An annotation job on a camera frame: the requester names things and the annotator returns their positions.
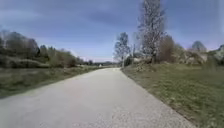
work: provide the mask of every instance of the tree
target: tree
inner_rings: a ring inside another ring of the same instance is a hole
[[[195,41],[190,49],[192,52],[205,53],[207,51],[206,47],[200,41]]]
[[[49,61],[48,51],[45,45],[41,45],[39,48],[38,60],[43,63],[46,63]]]
[[[0,54],[2,54],[3,52],[4,52],[4,41],[0,37]]]
[[[164,34],[164,11],[160,0],[143,0],[139,19],[142,52],[154,63],[158,55],[159,42]]]
[[[24,42],[24,50],[26,59],[34,59],[37,56],[39,47],[34,39],[27,39]]]
[[[24,54],[24,36],[17,32],[12,32],[8,35],[5,45],[10,55],[21,56]]]
[[[169,35],[166,35],[160,42],[158,59],[160,61],[174,62],[174,41]]]
[[[92,60],[89,60],[88,61],[88,65],[93,65],[93,61]]]
[[[177,63],[185,63],[186,51],[180,44],[174,44],[173,57]]]
[[[127,55],[130,54],[130,47],[128,46],[128,35],[123,32],[117,38],[118,42],[115,44],[114,57],[116,60],[122,62],[122,67],[124,67],[124,60]]]

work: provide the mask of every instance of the grass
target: grass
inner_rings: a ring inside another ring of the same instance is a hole
[[[22,93],[96,69],[99,68],[0,69],[0,98]]]
[[[196,126],[224,127],[224,68],[133,65],[123,72]]]

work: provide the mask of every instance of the paved path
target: paved path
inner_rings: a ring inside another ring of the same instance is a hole
[[[191,128],[119,69],[0,100],[0,128]]]

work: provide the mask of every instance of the bare tree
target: bare tree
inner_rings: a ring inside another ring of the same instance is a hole
[[[205,53],[207,51],[207,48],[201,41],[195,41],[189,50],[191,52]]]
[[[159,45],[158,59],[159,61],[174,62],[174,45],[173,38],[169,35],[164,36]]]
[[[130,47],[128,46],[128,35],[127,33],[121,33],[118,37],[118,42],[115,44],[114,57],[116,60],[122,62],[122,67],[124,67],[124,60],[130,53]]]
[[[139,35],[143,54],[154,63],[164,34],[164,11],[160,0],[144,0],[141,6]]]

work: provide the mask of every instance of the distant tree line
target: distant tree line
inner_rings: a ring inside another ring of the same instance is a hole
[[[130,46],[128,35],[123,32],[115,44],[114,57],[122,66],[140,61],[148,64],[224,65],[224,45],[207,52],[201,41],[195,41],[189,49],[184,49],[165,32],[165,11],[160,0],[143,0],[140,11],[138,41]]]
[[[0,32],[0,67],[48,68],[74,67],[84,64],[83,59],[71,52],[54,47],[38,46],[35,39],[17,32]]]

